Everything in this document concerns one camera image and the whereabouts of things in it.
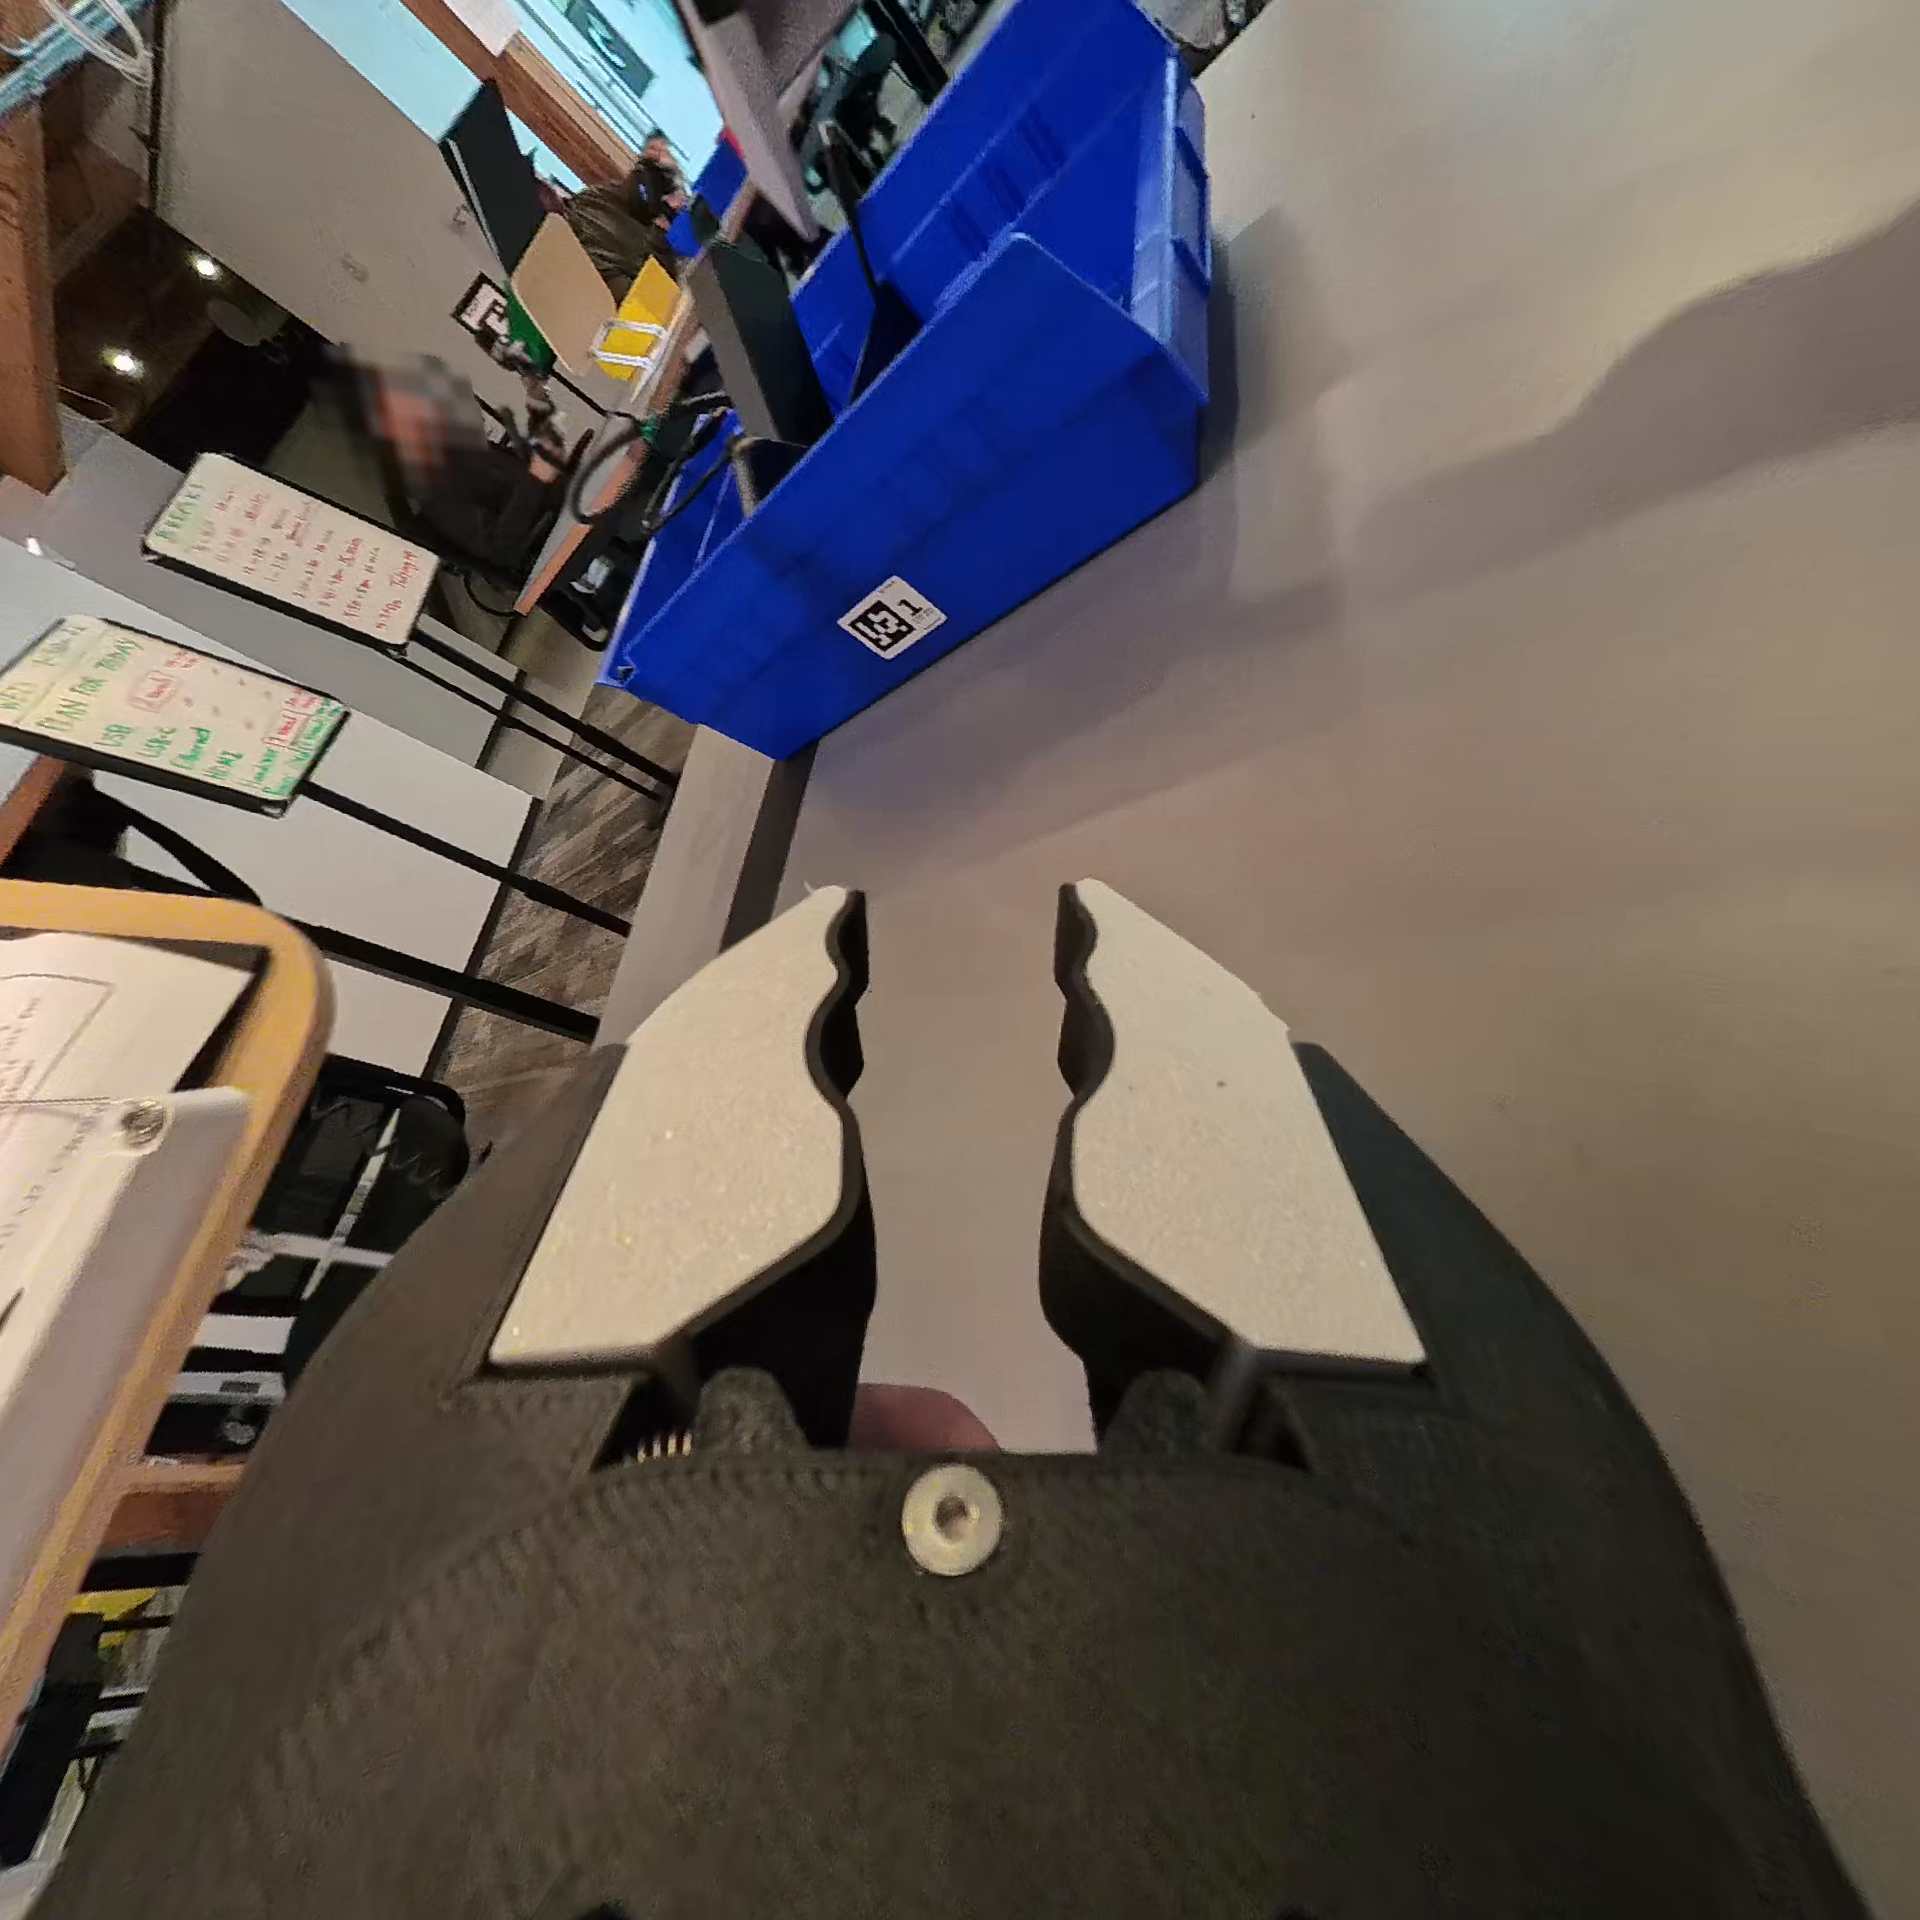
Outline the instruction sheet on stand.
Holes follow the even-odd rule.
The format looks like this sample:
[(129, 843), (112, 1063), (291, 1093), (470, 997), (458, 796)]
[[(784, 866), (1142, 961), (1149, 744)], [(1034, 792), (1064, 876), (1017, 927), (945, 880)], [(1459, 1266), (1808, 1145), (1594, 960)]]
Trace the instruction sheet on stand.
[(252, 1224), (269, 1174), (323, 1063), (333, 994), (323, 961), (303, 936), (264, 908), (238, 902), (5, 880), (4, 937), (75, 932), (253, 960), (252, 987), (204, 1053), (194, 1079), (168, 1093), (245, 1092), (252, 1116), (213, 1189), (204, 1224), (181, 1260), (104, 1427), (66, 1493), (52, 1536), (9, 1609), (2, 1606), (2, 1728), (9, 1739), (36, 1692), (60, 1623), (84, 1571), (135, 1475), (145, 1439), (195, 1331), (221, 1290), (231, 1256)]

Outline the tan cardboard sheet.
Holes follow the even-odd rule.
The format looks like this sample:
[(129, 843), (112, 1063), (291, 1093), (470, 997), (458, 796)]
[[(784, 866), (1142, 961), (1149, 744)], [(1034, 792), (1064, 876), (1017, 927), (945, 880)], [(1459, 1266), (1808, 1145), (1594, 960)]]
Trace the tan cardboard sheet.
[(596, 375), (596, 341), (613, 322), (617, 297), (561, 214), (549, 210), (539, 220), (507, 284), (564, 369)]

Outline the blue plastic bin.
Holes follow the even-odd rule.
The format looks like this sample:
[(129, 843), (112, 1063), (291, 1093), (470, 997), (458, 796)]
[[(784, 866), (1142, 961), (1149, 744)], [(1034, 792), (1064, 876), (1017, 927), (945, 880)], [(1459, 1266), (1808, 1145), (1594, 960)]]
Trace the blue plastic bin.
[(1127, 2), (1012, 4), (792, 296), (828, 429), (674, 479), (597, 684), (786, 758), (1183, 497), (1203, 107)]

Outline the yellow bin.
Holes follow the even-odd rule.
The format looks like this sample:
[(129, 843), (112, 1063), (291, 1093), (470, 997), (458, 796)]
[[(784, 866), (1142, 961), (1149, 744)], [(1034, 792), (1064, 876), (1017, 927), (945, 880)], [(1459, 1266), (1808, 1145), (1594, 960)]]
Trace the yellow bin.
[(649, 253), (615, 305), (599, 355), (636, 365), (665, 335), (680, 303), (680, 284), (660, 255)]

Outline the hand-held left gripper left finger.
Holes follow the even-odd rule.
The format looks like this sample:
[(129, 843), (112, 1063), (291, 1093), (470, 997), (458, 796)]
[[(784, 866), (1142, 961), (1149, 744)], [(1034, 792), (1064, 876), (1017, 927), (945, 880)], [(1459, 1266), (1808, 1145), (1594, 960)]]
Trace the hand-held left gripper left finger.
[(851, 1092), (865, 898), (828, 884), (661, 999), (619, 1050), (491, 1344), (513, 1377), (623, 1377), (693, 1416), (779, 1386), (816, 1447), (851, 1434), (877, 1297)]

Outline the whiteboard with red writing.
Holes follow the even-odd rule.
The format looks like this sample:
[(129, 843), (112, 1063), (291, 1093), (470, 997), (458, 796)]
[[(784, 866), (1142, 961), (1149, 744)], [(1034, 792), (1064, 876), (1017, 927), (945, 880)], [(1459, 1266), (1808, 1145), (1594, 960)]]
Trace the whiteboard with red writing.
[(430, 545), (221, 452), (204, 452), (141, 556), (382, 654), (402, 654), (441, 573)]

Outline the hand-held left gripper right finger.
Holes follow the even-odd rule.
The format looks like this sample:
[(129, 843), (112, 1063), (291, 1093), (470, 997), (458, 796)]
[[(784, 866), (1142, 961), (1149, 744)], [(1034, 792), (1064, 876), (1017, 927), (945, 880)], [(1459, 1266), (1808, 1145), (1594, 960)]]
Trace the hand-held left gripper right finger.
[(1288, 1021), (1098, 878), (1059, 887), (1054, 980), (1040, 1303), (1096, 1437), (1149, 1377), (1186, 1379), (1226, 1445), (1269, 1377), (1417, 1379), (1428, 1344)]

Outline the whiteboard with green writing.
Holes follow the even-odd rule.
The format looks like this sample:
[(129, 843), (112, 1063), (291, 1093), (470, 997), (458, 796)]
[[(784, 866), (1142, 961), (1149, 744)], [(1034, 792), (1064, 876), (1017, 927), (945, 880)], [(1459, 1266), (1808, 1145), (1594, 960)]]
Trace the whiteboard with green writing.
[(300, 800), (349, 722), (322, 690), (95, 614), (2, 668), (5, 745), (259, 817)]

